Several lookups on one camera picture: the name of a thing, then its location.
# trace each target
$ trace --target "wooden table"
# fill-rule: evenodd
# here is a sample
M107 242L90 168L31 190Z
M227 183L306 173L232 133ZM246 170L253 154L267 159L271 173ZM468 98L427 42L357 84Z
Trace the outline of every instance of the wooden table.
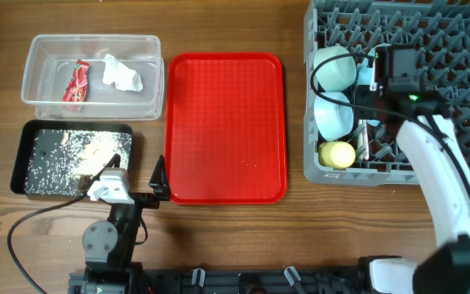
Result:
M134 254L145 268L352 265L360 256L380 254L422 261L435 249L418 186L315 185L304 178L307 0L40 2L0 0L0 293L33 292L10 258L7 231L25 214L53 205L9 189L21 129L34 118L20 90L30 43L40 33L153 34L161 39L166 63L183 51L266 51L284 64L289 158L284 199L271 206L163 203L158 211L146 210L149 239ZM130 124L143 137L135 150L132 189L146 191L163 151L165 119ZM85 202L34 217L16 230L14 248L42 287L66 293L69 273L85 266L83 231L108 214L108 206Z

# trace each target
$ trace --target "black cable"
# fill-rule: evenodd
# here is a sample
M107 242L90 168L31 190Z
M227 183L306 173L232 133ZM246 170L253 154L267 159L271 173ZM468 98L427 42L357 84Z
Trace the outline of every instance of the black cable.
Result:
M14 262L17 265L17 268L24 275L24 277L32 284L32 286L34 288L36 288L36 290L38 290L42 294L46 294L45 290L43 290L41 287L39 287L39 285L32 279L32 277L30 277L29 273L26 272L23 265L20 263L20 260L17 259L16 253L14 252L14 248L12 247L12 233L14 233L14 230L17 228L18 225L20 225L23 221L28 220L32 216L40 215L43 212L51 212L55 209L67 207L68 205L72 205L76 202L79 202L79 201L83 200L85 197L86 197L86 195L79 196L79 197L77 197L73 200L70 200L70 201L66 202L66 203L55 205L53 207L43 208L43 209L40 209L36 212L29 213L28 215L21 217L8 231L7 246L8 246L8 251L10 252L10 255L12 256L12 259L14 260Z
M141 245L148 240L148 229L146 229L146 224L144 223L143 217L140 217L140 224L142 224L144 229L144 241L135 242L135 245Z
M334 104L337 104L337 105L342 105L342 106L348 106L348 107L351 107L353 109L364 109L364 110L368 110L368 111L376 111L376 112L380 112L380 113L384 113L384 114L389 114L389 115L394 115L394 116L398 116L399 118L404 118L405 120L408 120L412 123L415 123L417 126L419 127L422 127L425 131L427 131L431 136L433 136L437 142L440 144L440 146L445 150L445 152L447 153L447 155L449 156L450 158L450 161L453 163L454 167L456 168L456 171L458 172L459 174L459 177L460 179L462 180L462 183L463 183L463 186L465 188L465 191L467 192L467 195L469 197L469 202L470 202L470 184L469 184L469 181L467 179L467 176L465 175L465 173L463 172L463 168L462 166L460 165L458 159L455 157L455 155L453 154L453 151L450 149L450 147L448 146L448 144L442 139L442 134L437 134L436 132L434 132L432 130L432 128L430 128L429 126L423 124L422 122L420 122L418 119L415 119L415 118L412 118L410 116L407 116L407 115L404 115L404 114L401 114L401 113L398 113L396 111L391 111L391 110L385 110L385 109L376 109L374 107L367 107L367 106L362 106L362 105L353 105L351 103L346 103L346 102L342 102L342 101L339 101L339 100L335 100L335 99L331 99L325 95L323 95L322 93L320 93L317 89L317 87L315 87L315 75L317 73L317 71L324 65L328 64L329 62L333 61L333 60L338 60L340 58L344 58L344 57L364 57L364 58L368 58L368 59L374 59L373 56L368 56L367 54L362 54L362 53L348 53L348 54L343 54L343 55L339 55L339 56L333 56L331 58L328 58L327 60L324 60L322 61L317 67L315 67L315 69L313 70L313 72L311 73L311 77L310 77L310 86L311 86L311 89L313 90L313 92L315 93L315 95L321 97L322 99L324 100L327 100L329 102L332 102Z

